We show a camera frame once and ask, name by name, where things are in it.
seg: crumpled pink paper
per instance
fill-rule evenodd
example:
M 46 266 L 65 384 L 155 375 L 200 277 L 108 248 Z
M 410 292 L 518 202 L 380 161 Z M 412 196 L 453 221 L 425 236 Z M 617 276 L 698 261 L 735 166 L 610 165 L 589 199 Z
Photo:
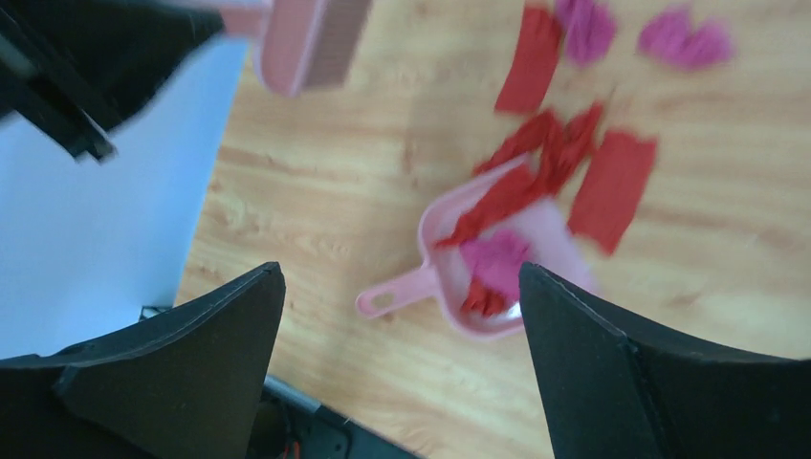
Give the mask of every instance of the crumpled pink paper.
M 594 0 L 555 0 L 555 16 L 566 30 L 566 58 L 585 67 L 605 57 L 617 34 L 617 21 L 608 6 Z
M 702 69 L 734 56 L 732 38 L 719 21 L 709 19 L 692 31 L 689 5 L 670 7 L 653 17 L 639 35 L 638 49 L 684 70 Z
M 482 284 L 515 302 L 520 298 L 518 271 L 530 259 L 531 244 L 510 229 L 497 230 L 490 239 L 478 238 L 459 246 L 462 259 Z

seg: wood grain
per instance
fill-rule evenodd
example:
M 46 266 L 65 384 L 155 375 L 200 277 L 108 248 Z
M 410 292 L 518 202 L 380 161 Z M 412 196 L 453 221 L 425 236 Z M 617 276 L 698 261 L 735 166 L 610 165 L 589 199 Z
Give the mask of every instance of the wood grain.
M 694 74 L 634 53 L 664 0 L 610 3 L 609 56 L 562 64 L 546 101 L 570 116 L 604 98 L 606 126 L 660 138 L 616 255 L 581 244 L 605 296 L 698 337 L 811 357 L 811 2 L 695 2 L 698 18 L 729 21 L 739 52 Z M 287 309 L 270 371 L 431 458 L 552 457 L 524 337 L 470 342 L 432 301 L 371 321 L 354 309 L 419 265 L 423 209 L 519 124 L 493 102 L 521 8 L 377 2 L 339 91 L 285 100 L 246 68 L 178 298 L 278 260 Z

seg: hole in dustpan handle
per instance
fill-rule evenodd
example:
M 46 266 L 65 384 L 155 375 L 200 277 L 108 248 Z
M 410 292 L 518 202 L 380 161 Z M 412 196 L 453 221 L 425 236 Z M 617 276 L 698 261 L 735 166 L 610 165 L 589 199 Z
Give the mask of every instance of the hole in dustpan handle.
M 367 289 L 358 296 L 355 304 L 362 315 L 380 317 L 435 296 L 438 288 L 439 279 L 434 268 L 423 266 Z

